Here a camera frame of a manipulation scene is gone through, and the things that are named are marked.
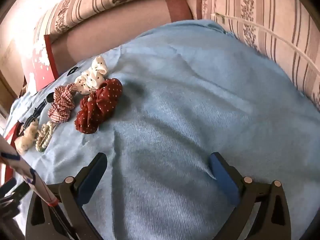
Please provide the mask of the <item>red plaid scrunchie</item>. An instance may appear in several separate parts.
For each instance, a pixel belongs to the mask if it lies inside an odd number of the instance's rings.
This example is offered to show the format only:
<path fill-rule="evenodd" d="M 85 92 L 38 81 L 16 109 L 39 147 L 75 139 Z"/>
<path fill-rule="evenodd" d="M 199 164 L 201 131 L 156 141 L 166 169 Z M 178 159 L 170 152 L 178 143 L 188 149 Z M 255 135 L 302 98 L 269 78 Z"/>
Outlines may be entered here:
<path fill-rule="evenodd" d="M 54 123 L 64 123 L 70 118 L 75 107 L 73 96 L 76 93 L 76 84 L 58 86 L 54 90 L 53 102 L 48 111 L 48 118 Z"/>

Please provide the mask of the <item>dark red dotted scrunchie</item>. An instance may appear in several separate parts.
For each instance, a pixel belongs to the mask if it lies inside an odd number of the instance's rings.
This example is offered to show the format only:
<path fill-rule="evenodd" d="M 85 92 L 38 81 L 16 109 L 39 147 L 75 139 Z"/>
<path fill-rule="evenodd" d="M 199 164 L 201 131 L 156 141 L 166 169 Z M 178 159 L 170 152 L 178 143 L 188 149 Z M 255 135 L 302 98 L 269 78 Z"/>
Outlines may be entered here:
<path fill-rule="evenodd" d="M 118 79 L 106 79 L 95 92 L 80 101 L 75 129 L 84 134 L 95 133 L 114 114 L 122 92 L 123 86 Z"/>

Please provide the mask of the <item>white black-dotted scrunchie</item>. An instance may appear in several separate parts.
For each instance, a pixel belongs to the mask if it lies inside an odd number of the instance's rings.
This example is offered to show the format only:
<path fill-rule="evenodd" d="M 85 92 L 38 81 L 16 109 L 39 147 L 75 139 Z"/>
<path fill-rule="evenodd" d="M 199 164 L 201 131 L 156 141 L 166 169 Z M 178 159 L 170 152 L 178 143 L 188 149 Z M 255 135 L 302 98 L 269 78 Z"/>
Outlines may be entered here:
<path fill-rule="evenodd" d="M 82 95 L 87 95 L 95 92 L 99 86 L 105 81 L 105 76 L 108 74 L 108 67 L 101 55 L 94 58 L 88 70 L 81 73 L 74 83 L 76 91 Z"/>

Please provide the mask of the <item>cream sheer dotted scrunchie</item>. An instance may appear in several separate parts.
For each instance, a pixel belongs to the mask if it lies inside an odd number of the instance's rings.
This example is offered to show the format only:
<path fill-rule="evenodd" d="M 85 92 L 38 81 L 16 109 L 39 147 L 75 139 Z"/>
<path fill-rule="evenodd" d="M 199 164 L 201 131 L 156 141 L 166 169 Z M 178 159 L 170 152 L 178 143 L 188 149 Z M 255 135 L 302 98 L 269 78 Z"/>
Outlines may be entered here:
<path fill-rule="evenodd" d="M 16 150 L 20 155 L 24 155 L 26 151 L 33 146 L 33 143 L 36 140 L 38 127 L 39 120 L 35 119 L 24 130 L 24 134 L 15 140 Z"/>

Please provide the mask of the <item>white blue patterned sleeve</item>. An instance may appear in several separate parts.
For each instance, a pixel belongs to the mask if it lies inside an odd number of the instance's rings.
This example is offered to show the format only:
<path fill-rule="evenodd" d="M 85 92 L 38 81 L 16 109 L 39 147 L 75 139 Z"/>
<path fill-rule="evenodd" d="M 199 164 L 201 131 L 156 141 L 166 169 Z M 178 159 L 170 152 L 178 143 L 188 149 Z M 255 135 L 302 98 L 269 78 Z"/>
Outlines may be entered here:
<path fill-rule="evenodd" d="M 30 188 L 48 206 L 55 207 L 59 201 L 48 188 L 46 183 L 40 178 L 38 173 L 20 156 L 20 154 L 1 136 L 1 163 L 11 167 L 20 174 Z"/>

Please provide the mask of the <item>red floral box lid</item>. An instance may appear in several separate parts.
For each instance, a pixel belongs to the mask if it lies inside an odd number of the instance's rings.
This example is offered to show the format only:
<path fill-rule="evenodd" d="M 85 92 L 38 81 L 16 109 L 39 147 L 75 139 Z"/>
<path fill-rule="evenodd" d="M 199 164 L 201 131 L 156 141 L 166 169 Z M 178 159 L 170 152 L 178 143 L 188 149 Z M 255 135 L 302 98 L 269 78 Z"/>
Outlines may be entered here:
<path fill-rule="evenodd" d="M 35 42 L 23 66 L 27 92 L 36 94 L 58 77 L 49 35 L 43 35 Z"/>

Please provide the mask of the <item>light blue blanket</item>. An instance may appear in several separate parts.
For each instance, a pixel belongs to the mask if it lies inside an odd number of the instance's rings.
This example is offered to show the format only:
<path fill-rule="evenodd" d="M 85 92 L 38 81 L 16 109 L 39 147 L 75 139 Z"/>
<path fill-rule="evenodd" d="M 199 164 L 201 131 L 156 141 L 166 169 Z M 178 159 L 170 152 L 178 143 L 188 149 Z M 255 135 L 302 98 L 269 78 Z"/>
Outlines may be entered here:
<path fill-rule="evenodd" d="M 277 64 L 209 20 L 161 26 L 103 58 L 123 85 L 112 118 L 87 135 L 71 117 L 24 159 L 54 184 L 106 154 L 84 207 L 104 239 L 212 239 L 233 210 L 213 152 L 243 176 L 281 181 L 302 237 L 319 210 L 319 111 Z"/>

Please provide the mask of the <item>striped floral side pillow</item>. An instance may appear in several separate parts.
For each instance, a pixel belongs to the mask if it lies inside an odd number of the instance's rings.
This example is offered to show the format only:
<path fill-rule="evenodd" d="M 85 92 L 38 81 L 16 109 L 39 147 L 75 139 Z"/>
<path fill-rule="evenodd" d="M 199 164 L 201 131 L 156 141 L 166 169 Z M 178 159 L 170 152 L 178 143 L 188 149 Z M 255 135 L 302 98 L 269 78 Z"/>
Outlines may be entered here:
<path fill-rule="evenodd" d="M 300 0 L 197 0 L 197 18 L 274 61 L 319 106 L 319 29 Z"/>

